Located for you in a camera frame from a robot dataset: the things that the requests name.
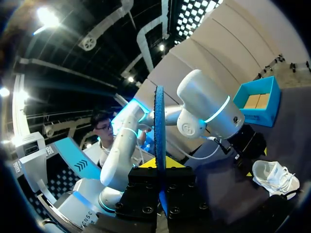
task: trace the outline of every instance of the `shoe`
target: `shoe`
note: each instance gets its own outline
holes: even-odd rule
[[[291,174],[287,167],[278,162],[258,160],[253,164],[253,181],[264,187],[272,195],[285,195],[300,187],[299,180],[295,174]],[[294,197],[296,193],[287,196],[287,200]]]

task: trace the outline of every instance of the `black ceiling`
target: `black ceiling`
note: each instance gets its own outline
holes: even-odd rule
[[[161,24],[146,34],[154,66],[163,56],[163,52],[158,48],[159,44],[163,43],[166,46],[166,52],[174,46],[176,20],[182,2],[182,0],[168,1],[170,37],[167,40],[162,39]],[[33,32],[42,26],[35,15],[36,9],[42,5],[54,11],[61,26],[33,35]],[[14,72],[25,74],[25,89],[30,95],[25,113],[29,118],[32,132],[41,131],[40,125],[43,122],[47,123],[43,117],[31,118],[33,116],[80,111],[78,114],[70,115],[79,117],[89,114],[86,111],[94,108],[118,112],[121,106],[113,99],[115,93],[128,100],[135,95],[138,87],[135,83],[129,83],[121,74],[141,54],[136,41],[137,34],[143,26],[162,14],[161,0],[134,0],[130,13],[135,26],[129,14],[126,14],[97,39],[94,49],[84,51],[78,46],[81,39],[94,26],[120,7],[120,0],[26,0],[24,4],[12,4],[7,9],[2,9],[3,26],[9,21],[24,20],[16,19],[16,12],[19,12],[19,17],[23,14],[34,15],[27,27],[23,28],[23,36],[19,37],[18,44],[15,44],[16,57],[38,59],[114,86],[110,87],[43,65],[24,65],[16,62]],[[134,76],[135,82],[143,83],[149,74],[143,58],[134,65],[130,73]],[[52,119],[61,121],[68,117],[68,114],[55,115]]]

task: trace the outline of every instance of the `blue plastic bin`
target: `blue plastic bin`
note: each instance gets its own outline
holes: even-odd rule
[[[250,95],[270,94],[265,109],[244,109]],[[277,115],[281,90],[274,76],[258,79],[240,86],[233,102],[245,115],[245,122],[272,127]]]

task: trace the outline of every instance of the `white shirt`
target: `white shirt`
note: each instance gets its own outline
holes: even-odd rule
[[[103,167],[106,159],[108,158],[108,155],[110,153],[112,145],[109,148],[105,148],[105,147],[103,147],[102,142],[99,141],[99,146],[102,149],[102,153],[99,157],[99,164],[101,165],[101,167]],[[137,145],[136,145],[135,150],[133,152],[133,155],[131,157],[131,161],[135,166],[139,166],[139,164],[141,162],[141,155],[140,155],[140,151],[139,151],[139,148]]]

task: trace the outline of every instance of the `black hair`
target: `black hair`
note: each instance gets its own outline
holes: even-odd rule
[[[94,111],[91,117],[91,126],[95,128],[103,120],[109,119],[110,114],[107,112]]]

